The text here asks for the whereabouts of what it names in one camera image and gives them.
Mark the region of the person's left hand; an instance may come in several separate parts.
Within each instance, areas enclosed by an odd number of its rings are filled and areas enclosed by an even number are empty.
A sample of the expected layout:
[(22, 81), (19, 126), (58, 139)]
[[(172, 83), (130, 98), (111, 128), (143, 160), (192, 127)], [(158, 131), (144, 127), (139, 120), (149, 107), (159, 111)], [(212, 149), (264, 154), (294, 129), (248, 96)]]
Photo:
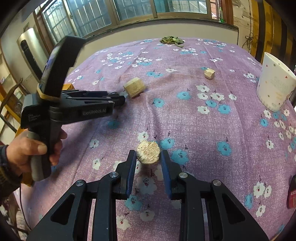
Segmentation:
[[(31, 171), (31, 156), (44, 155), (47, 153), (47, 146), (43, 142), (27, 138), (27, 133), (27, 130), (23, 131), (20, 135), (14, 138), (6, 148), (9, 167), (16, 176)], [(52, 166), (56, 166), (59, 163), (63, 147), (62, 140), (66, 138), (67, 133), (60, 130), (59, 139), (55, 144), (54, 152), (49, 156)]]

